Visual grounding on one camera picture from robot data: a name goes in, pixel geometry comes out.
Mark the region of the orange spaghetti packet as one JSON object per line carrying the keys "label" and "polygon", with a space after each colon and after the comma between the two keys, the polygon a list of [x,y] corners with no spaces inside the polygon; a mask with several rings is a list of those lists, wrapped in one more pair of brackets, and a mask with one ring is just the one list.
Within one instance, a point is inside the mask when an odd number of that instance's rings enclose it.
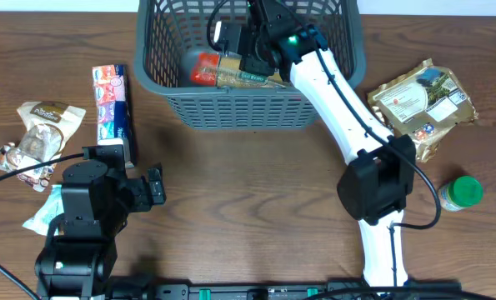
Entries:
{"label": "orange spaghetti packet", "polygon": [[240,59],[213,52],[202,52],[196,56],[189,79],[192,83],[210,87],[231,88],[285,88],[278,73],[272,76],[252,74],[242,71]]}

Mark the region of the green lid jar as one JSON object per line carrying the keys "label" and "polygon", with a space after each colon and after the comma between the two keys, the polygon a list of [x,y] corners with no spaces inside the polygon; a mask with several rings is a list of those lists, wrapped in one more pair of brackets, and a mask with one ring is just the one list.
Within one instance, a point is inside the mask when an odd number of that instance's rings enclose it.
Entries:
{"label": "green lid jar", "polygon": [[462,176],[444,184],[438,190],[441,207],[450,212],[470,208],[481,202],[483,186],[474,177]]}

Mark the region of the gold foil food pouch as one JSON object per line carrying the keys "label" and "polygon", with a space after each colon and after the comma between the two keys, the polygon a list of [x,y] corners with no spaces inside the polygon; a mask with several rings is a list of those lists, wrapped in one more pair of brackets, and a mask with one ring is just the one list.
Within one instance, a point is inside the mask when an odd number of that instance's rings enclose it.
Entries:
{"label": "gold foil food pouch", "polygon": [[453,71],[434,65],[430,58],[370,92],[368,105],[395,136],[412,139],[419,163],[435,155],[451,129],[478,119],[470,96]]}

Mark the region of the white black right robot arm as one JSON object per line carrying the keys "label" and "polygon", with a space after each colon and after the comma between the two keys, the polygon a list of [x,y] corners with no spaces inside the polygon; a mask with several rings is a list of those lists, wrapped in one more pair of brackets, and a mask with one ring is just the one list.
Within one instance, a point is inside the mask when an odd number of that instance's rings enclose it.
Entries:
{"label": "white black right robot arm", "polygon": [[346,164],[337,192],[359,224],[363,278],[371,287],[402,287],[408,274],[397,225],[413,189],[411,140],[395,137],[365,107],[314,25],[282,1],[250,1],[248,10],[247,37],[238,49],[241,68],[263,74],[276,68],[313,105]]}

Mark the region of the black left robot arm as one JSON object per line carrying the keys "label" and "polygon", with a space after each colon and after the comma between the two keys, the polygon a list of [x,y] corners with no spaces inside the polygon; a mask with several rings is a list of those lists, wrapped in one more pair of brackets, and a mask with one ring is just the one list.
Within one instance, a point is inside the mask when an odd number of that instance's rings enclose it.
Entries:
{"label": "black left robot arm", "polygon": [[35,262],[41,299],[103,295],[118,257],[115,237],[131,213],[166,201],[160,164],[129,178],[123,165],[88,160],[63,173],[63,213],[49,225]]}

